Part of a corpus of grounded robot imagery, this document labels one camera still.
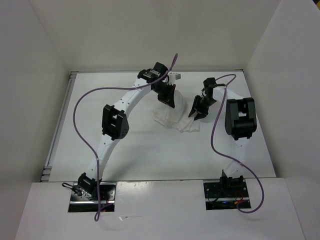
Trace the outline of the white pleated skirt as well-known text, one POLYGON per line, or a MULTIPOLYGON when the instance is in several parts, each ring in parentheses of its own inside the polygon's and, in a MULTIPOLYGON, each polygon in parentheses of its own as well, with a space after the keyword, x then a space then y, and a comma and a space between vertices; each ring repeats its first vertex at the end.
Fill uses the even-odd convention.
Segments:
POLYGON ((152 110, 152 119, 165 127, 177 129, 181 133, 199 132, 201 122, 188 117, 188 103, 178 90, 174 91, 174 104, 174 108, 168 105, 154 108, 152 110))

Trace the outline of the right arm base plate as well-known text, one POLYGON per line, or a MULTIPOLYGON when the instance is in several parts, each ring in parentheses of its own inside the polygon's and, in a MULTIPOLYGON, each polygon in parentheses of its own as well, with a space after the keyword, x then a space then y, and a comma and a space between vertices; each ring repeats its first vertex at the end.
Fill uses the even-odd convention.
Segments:
POLYGON ((207 211, 233 210, 237 208, 237 204, 240 209, 251 208, 245 182, 240 186, 221 190, 221 184, 218 181, 207 181, 203 183, 203 188, 207 211))

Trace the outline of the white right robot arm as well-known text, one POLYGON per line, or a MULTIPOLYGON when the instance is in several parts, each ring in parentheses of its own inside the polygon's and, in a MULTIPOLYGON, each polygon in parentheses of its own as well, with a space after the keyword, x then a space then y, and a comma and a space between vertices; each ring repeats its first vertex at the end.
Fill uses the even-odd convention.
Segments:
POLYGON ((235 193, 244 182, 242 171, 248 169, 244 164, 244 155, 247 144, 258 126, 255 100, 252 97, 241 97, 234 92, 228 93, 227 87, 231 82, 230 80, 227 83, 217 83, 214 77, 205 79, 201 95, 194 97, 189 113, 189 116, 194 117, 195 120, 203 119, 209 114, 209 108, 214 103, 220 102, 211 132, 210 144, 217 155, 230 160, 230 163, 222 170, 219 180, 219 191, 225 197, 235 193), (214 134, 223 110, 225 110, 225 132, 233 143, 232 155, 222 153, 214 146, 214 134))

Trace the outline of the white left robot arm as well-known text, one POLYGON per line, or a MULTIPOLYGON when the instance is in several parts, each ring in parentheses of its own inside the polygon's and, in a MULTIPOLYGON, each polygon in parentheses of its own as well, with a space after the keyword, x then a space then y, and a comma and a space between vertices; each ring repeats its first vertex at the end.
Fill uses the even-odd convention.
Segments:
POLYGON ((107 90, 107 87, 99 87, 86 92, 76 102, 73 113, 73 127, 80 139, 93 152, 94 159, 87 171, 82 173, 77 181, 80 191, 79 195, 85 196, 88 200, 98 200, 100 195, 100 182, 103 178, 103 169, 106 167, 112 151, 119 141, 128 134, 128 117, 133 108, 149 92, 157 93, 158 100, 171 108, 175 107, 174 91, 176 85, 169 83, 169 74, 174 63, 166 67, 162 63, 156 62, 153 68, 141 70, 136 77, 132 87, 110 87, 111 90, 126 90, 127 92, 113 105, 106 104, 102 110, 101 140, 97 150, 80 134, 76 125, 77 108, 84 97, 90 93, 107 90))

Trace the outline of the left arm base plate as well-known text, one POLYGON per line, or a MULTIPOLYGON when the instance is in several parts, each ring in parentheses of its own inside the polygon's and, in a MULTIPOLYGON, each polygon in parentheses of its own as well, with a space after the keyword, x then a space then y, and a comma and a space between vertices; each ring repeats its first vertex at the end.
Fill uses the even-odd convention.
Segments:
MULTIPOLYGON (((116 186, 116 183, 102 182, 100 184, 100 208, 102 212, 115 211, 116 186)), ((77 183, 74 183, 73 187, 67 184, 67 187, 71 189, 68 206, 69 213, 93 213, 98 210, 99 204, 96 189, 93 195, 89 195, 84 191, 80 191, 77 183)))

